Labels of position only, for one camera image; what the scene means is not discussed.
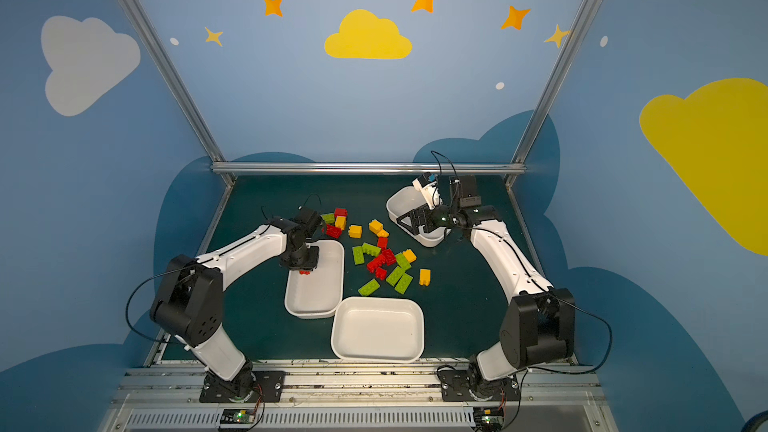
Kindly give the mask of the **yellow brick pair centre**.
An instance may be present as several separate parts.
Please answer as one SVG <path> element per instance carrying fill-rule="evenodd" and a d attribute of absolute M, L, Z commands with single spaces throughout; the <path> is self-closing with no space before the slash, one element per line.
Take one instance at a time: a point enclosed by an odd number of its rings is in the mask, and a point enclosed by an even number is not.
<path fill-rule="evenodd" d="M 368 224 L 369 230 L 378 238 L 387 238 L 389 233 L 384 229 L 381 222 L 374 219 Z"/>

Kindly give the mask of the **green brick upturned left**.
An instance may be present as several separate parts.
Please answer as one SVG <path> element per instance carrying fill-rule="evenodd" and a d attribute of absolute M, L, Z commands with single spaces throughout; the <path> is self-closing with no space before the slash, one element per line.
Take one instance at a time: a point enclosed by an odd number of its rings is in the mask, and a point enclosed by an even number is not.
<path fill-rule="evenodd" d="M 363 248 L 361 246 L 355 246 L 352 248 L 353 259 L 356 265 L 362 265 L 365 262 Z"/>

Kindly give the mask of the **white tray back right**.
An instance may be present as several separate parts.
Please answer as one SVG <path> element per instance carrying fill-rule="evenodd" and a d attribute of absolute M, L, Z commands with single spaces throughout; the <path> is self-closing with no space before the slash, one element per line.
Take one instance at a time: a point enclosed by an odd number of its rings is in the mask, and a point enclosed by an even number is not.
<path fill-rule="evenodd" d="M 401 188 L 387 200 L 385 207 L 390 220 L 424 247 L 437 247 L 451 233 L 447 227 L 428 221 L 429 206 L 414 186 Z"/>

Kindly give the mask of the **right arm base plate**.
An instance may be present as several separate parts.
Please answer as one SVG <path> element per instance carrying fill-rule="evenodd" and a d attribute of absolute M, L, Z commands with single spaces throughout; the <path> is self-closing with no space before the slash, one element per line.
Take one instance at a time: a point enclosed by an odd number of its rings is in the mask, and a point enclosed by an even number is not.
<path fill-rule="evenodd" d="M 436 377 L 444 402 L 504 402 L 521 398 L 517 380 L 509 377 L 487 381 L 474 369 L 448 366 L 439 367 Z"/>

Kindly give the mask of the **controller board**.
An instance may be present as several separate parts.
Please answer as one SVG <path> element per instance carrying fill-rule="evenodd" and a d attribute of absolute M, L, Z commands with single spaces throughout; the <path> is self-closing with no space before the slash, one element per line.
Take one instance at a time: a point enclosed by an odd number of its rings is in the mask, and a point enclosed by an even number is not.
<path fill-rule="evenodd" d="M 218 431 L 247 431 L 256 422 L 254 409 L 224 409 L 219 416 Z"/>
<path fill-rule="evenodd" d="M 505 424 L 505 414 L 498 408 L 473 409 L 474 432 L 500 432 Z"/>

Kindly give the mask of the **aluminium frame left post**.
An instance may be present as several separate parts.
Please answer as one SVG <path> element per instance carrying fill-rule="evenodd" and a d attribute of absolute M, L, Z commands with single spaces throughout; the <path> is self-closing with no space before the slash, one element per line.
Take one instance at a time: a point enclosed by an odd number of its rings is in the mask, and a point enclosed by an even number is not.
<path fill-rule="evenodd" d="M 225 157 L 140 0 L 117 0 L 212 162 Z"/>

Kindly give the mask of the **red small brick low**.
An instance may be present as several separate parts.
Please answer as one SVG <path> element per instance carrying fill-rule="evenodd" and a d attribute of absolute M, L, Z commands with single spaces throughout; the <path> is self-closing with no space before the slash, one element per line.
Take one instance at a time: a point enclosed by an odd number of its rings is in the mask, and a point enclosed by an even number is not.
<path fill-rule="evenodd" d="M 387 277 L 387 274 L 388 274 L 387 270 L 381 267 L 377 268 L 375 271 L 375 276 L 378 280 L 385 280 Z"/>

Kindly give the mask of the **green brick low right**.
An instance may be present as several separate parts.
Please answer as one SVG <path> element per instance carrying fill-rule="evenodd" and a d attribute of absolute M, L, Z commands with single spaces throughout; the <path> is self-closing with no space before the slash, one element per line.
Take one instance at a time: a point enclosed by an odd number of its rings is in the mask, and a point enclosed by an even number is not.
<path fill-rule="evenodd" d="M 397 293 L 404 295 L 408 290 L 412 280 L 413 280 L 413 277 L 410 274 L 408 273 L 403 274 L 398 280 L 398 282 L 396 283 L 396 285 L 394 286 L 394 290 Z"/>

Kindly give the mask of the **right controller board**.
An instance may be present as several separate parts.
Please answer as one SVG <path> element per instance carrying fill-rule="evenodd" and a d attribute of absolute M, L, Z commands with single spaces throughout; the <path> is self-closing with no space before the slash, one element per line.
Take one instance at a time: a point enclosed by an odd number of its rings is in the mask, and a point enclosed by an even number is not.
<path fill-rule="evenodd" d="M 498 408 L 473 409 L 474 432 L 500 432 L 505 424 L 505 414 Z"/>

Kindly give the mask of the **green brick low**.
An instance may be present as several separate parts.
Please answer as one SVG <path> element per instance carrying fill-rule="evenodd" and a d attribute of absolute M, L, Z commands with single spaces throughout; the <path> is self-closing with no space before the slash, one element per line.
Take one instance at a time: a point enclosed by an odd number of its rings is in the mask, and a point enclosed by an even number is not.
<path fill-rule="evenodd" d="M 358 293 L 360 296 L 368 297 L 371 296 L 374 292 L 376 292 L 380 288 L 380 283 L 377 279 L 372 279 L 369 282 L 367 282 L 365 285 L 360 287 L 358 289 Z"/>
<path fill-rule="evenodd" d="M 413 280 L 413 277 L 410 274 L 408 273 L 403 274 L 398 280 L 398 282 L 396 283 L 396 285 L 394 286 L 394 290 L 397 293 L 404 295 L 408 290 L 412 280 Z"/>
<path fill-rule="evenodd" d="M 386 278 L 386 282 L 391 286 L 395 287 L 404 274 L 405 274 L 405 270 L 402 269 L 400 266 L 397 266 L 388 275 L 388 277 Z"/>

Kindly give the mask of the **green studded brick centre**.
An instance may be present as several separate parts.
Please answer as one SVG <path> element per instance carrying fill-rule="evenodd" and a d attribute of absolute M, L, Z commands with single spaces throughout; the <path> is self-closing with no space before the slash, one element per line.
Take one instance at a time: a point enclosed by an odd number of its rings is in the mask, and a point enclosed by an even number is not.
<path fill-rule="evenodd" d="M 395 259 L 398 267 L 403 271 L 407 271 L 411 268 L 411 262 L 404 256 L 403 253 L 396 254 Z"/>

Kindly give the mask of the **red long brick centre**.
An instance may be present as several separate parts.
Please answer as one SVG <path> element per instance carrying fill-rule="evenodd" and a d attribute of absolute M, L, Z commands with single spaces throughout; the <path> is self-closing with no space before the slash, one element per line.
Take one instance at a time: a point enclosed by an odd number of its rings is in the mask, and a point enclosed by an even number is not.
<path fill-rule="evenodd" d="M 370 273 L 375 273 L 378 269 L 382 268 L 385 265 L 385 259 L 382 254 L 375 257 L 373 260 L 368 262 L 366 264 L 366 268 Z"/>

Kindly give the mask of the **aluminium frame post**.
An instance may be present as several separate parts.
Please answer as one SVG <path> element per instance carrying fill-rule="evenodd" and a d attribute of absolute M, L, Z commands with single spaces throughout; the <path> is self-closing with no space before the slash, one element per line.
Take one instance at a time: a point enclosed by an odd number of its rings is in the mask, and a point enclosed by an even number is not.
<path fill-rule="evenodd" d="M 516 147 L 510 163 L 510 169 L 514 170 L 515 174 L 522 174 L 525 170 L 527 158 L 565 83 L 569 70 L 602 2 L 603 0 L 582 0 L 571 24 L 571 33 L 566 37 L 566 42 L 558 53 L 543 93 Z"/>
<path fill-rule="evenodd" d="M 140 0 L 117 0 L 212 162 L 225 157 Z"/>

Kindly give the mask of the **white tray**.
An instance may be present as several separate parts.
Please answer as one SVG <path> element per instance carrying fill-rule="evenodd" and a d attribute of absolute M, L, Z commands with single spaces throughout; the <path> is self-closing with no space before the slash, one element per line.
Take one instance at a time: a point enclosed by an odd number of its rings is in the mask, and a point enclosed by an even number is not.
<path fill-rule="evenodd" d="M 286 311 L 300 319 L 323 319 L 335 315 L 343 300 L 345 251 L 341 243 L 318 241 L 317 267 L 308 274 L 291 271 L 284 298 Z"/>
<path fill-rule="evenodd" d="M 345 361 L 411 363 L 424 350 L 424 314 L 408 299 L 350 297 L 335 313 L 330 343 Z"/>
<path fill-rule="evenodd" d="M 447 227 L 428 221 L 429 206 L 414 186 L 401 188 L 387 200 L 385 207 L 390 220 L 424 247 L 437 247 L 451 233 Z"/>

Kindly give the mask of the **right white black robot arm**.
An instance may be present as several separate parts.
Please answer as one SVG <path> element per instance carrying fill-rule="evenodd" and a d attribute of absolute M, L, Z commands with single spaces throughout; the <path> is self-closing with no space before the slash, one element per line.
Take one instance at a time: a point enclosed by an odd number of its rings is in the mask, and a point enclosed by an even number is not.
<path fill-rule="evenodd" d="M 475 177 L 453 178 L 450 201 L 445 202 L 437 177 L 425 173 L 394 193 L 386 210 L 392 222 L 426 247 L 439 245 L 452 230 L 461 231 L 497 278 L 508 307 L 499 341 L 474 360 L 482 381 L 499 380 L 571 356 L 573 295 L 565 288 L 555 288 L 525 257 L 497 209 L 482 203 Z"/>

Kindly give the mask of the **red square brick centre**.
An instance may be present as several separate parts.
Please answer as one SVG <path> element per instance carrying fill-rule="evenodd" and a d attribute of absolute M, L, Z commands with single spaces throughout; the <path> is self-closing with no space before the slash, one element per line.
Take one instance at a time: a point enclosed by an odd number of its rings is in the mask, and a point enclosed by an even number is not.
<path fill-rule="evenodd" d="M 383 262 L 388 266 L 395 265 L 397 263 L 396 256 L 391 249 L 383 249 L 381 256 L 383 258 Z"/>

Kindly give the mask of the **left controller board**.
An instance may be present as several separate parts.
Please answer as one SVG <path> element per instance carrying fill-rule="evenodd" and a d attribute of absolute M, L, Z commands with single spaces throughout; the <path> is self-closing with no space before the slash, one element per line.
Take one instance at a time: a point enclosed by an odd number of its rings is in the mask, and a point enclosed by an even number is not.
<path fill-rule="evenodd" d="M 219 416 L 218 431 L 247 431 L 256 422 L 254 409 L 224 409 Z"/>

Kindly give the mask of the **white tray front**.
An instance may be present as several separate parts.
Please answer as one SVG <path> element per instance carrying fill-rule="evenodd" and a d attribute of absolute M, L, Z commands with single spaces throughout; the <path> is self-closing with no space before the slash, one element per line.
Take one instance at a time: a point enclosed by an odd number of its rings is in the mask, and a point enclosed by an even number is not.
<path fill-rule="evenodd" d="M 408 299 L 350 297 L 335 313 L 330 343 L 345 361 L 411 363 L 424 350 L 424 314 Z"/>

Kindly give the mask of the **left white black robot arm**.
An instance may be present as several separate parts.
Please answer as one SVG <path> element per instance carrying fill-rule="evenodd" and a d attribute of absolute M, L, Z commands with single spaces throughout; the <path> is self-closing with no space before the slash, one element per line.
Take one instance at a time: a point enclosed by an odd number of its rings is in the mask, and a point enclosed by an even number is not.
<path fill-rule="evenodd" d="M 311 240 L 324 224 L 307 207 L 295 217 L 274 217 L 250 234 L 211 253 L 171 260 L 150 307 L 150 319 L 179 339 L 221 381 L 248 381 L 249 361 L 223 327 L 228 287 L 277 257 L 288 270 L 312 271 L 320 248 Z"/>

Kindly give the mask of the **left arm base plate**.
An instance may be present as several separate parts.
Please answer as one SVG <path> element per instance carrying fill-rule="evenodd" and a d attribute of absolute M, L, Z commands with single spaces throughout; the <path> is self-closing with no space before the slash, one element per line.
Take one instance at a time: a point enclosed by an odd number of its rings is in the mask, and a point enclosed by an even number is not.
<path fill-rule="evenodd" d="M 200 403 L 266 403 L 280 401 L 286 373 L 275 370 L 245 370 L 233 380 L 225 381 L 207 372 L 199 396 Z"/>

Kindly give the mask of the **white tray left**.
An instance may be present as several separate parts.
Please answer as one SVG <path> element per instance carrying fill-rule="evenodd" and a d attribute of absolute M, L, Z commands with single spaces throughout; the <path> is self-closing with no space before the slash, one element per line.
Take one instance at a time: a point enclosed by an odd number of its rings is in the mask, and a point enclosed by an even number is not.
<path fill-rule="evenodd" d="M 341 243 L 318 241 L 317 267 L 308 274 L 291 271 L 284 298 L 286 311 L 300 319 L 323 319 L 335 315 L 343 300 L 345 251 Z"/>

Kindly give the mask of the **aluminium frame right post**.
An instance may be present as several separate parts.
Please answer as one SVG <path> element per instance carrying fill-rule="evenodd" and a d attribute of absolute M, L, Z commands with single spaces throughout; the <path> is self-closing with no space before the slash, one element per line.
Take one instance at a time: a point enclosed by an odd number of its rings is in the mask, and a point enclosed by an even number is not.
<path fill-rule="evenodd" d="M 516 147 L 510 163 L 510 169 L 514 170 L 515 174 L 522 174 L 525 170 L 527 158 L 565 83 L 569 70 L 602 2 L 603 0 L 582 0 L 571 24 L 571 33 L 566 37 L 566 42 L 558 53 L 543 93 Z"/>

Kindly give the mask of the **green brick low left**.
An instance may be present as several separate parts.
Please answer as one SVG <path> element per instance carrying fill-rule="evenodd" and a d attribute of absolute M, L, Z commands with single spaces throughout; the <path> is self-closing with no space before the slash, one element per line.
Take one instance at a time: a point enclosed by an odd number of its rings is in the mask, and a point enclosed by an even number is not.
<path fill-rule="evenodd" d="M 369 282 L 367 282 L 365 285 L 360 287 L 358 289 L 358 293 L 360 296 L 368 297 L 371 296 L 374 292 L 376 292 L 380 288 L 380 283 L 377 279 L 372 279 Z"/>

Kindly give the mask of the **aluminium front rail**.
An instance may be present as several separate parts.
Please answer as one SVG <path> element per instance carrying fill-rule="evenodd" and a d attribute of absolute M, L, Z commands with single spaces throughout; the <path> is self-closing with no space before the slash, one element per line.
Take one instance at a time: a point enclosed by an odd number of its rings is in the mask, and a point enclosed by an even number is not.
<path fill-rule="evenodd" d="M 473 431 L 474 408 L 498 408 L 502 431 L 615 431 L 618 425 L 594 374 L 554 365 L 521 372 L 521 398 L 444 402 L 436 370 L 464 369 L 456 358 L 409 364 L 341 360 L 264 360 L 255 371 L 284 371 L 280 401 L 200 403 L 205 372 L 193 361 L 162 361 L 129 370 L 99 428 L 102 431 L 218 431 L 224 409 L 254 409 L 247 431 Z"/>

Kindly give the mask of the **green brick low middle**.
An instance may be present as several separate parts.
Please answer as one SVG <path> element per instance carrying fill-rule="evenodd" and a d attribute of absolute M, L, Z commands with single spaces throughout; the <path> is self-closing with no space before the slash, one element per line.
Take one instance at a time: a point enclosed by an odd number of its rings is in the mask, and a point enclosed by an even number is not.
<path fill-rule="evenodd" d="M 386 278 L 386 282 L 391 286 L 395 287 L 404 274 L 405 274 L 405 270 L 402 269 L 400 266 L 397 266 L 388 275 L 388 277 Z"/>

